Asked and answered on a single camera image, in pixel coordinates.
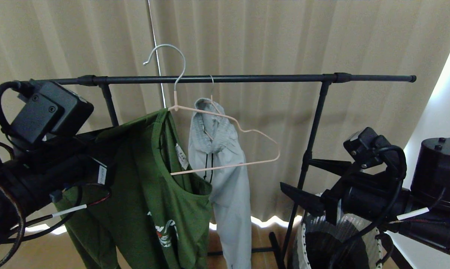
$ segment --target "curtain fold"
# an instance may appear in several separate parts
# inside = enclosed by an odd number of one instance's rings
[[[157,44],[179,47],[186,75],[352,74],[417,75],[415,83],[333,84],[314,157],[350,160],[342,142],[366,126],[396,145],[409,139],[450,51],[450,1],[0,1],[0,83],[80,75],[158,75],[142,66]],[[179,54],[158,51],[162,75],[178,75]],[[291,202],[279,182],[296,185],[307,147],[319,83],[215,84],[214,100],[244,129],[280,143],[281,158],[250,166],[252,214],[286,219]],[[67,86],[95,106],[82,132],[111,125],[98,87]],[[209,97],[211,83],[179,84],[181,105]],[[120,123],[162,107],[159,85],[111,85]],[[173,104],[173,85],[165,102]],[[12,120],[22,107],[4,97]],[[184,145],[191,112],[174,118]],[[273,143],[239,133],[247,160],[275,156]],[[304,189],[322,192],[337,177],[310,168]]]

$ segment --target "black drawstring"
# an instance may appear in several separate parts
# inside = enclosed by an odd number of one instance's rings
[[[205,168],[207,168],[207,163],[208,163],[208,154],[205,157]],[[203,180],[207,180],[207,171],[205,171],[205,175],[203,176]],[[212,182],[213,179],[213,170],[212,170],[212,174],[210,175],[210,183]]]

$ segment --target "mesh laundry basket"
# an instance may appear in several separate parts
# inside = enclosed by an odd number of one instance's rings
[[[336,226],[326,222],[326,217],[307,215],[299,227],[293,246],[293,269],[322,269],[328,267],[331,255],[350,236],[369,225],[370,222],[354,214],[345,214]],[[335,268],[381,269],[376,265],[382,259],[382,245],[375,236],[377,229],[367,233],[360,240],[343,251]]]

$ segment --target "black clothing rack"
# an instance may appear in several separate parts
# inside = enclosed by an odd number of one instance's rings
[[[83,85],[83,86],[99,86],[102,89],[102,94],[109,110],[109,115],[113,126],[118,126],[117,115],[115,113],[114,103],[110,92],[110,84],[151,84],[151,83],[174,83],[177,77],[163,76],[163,77],[96,77],[95,75],[84,75],[79,78],[61,78],[54,81],[62,85]],[[323,112],[324,101],[328,94],[328,87],[332,83],[345,83],[349,81],[401,81],[401,82],[415,82],[415,75],[351,75],[348,73],[334,73],[322,75],[214,75],[213,80],[216,83],[240,83],[240,82],[321,82],[320,96],[318,105],[312,123],[308,145],[302,159],[302,168],[300,177],[298,179],[298,189],[303,188],[306,173],[309,167],[309,160],[312,159],[312,149],[318,131],[321,114]],[[209,75],[187,75],[182,77],[178,83],[210,83]],[[278,244],[277,238],[273,232],[268,237],[271,242],[271,247],[254,248],[252,252],[269,252],[273,251],[279,269],[286,269],[285,267],[285,253],[287,251],[288,243],[292,233],[293,220],[295,219],[298,205],[294,204],[288,229],[285,235],[283,247]],[[223,252],[209,252],[208,255],[222,255]]]

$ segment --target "green sweatshirt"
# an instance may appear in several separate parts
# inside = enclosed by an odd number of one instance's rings
[[[118,269],[117,246],[133,269],[206,268],[212,186],[182,171],[172,115],[162,109],[103,131],[96,143],[117,147],[112,197],[80,210],[66,223],[68,234],[88,269]],[[83,203],[104,192],[83,187]],[[76,201],[70,189],[56,203]]]

